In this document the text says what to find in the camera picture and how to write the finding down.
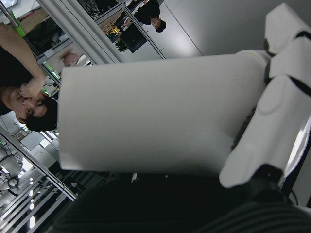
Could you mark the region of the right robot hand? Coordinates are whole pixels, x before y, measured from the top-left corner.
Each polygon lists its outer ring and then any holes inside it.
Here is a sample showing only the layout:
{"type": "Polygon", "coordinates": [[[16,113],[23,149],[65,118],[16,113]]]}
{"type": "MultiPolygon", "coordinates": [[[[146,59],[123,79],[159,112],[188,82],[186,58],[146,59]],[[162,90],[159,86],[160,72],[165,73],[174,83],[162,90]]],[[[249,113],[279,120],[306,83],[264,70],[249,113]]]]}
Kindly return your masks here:
{"type": "Polygon", "coordinates": [[[283,192],[311,145],[311,29],[286,3],[264,50],[65,68],[60,166],[120,172],[52,233],[308,233],[283,192]]]}

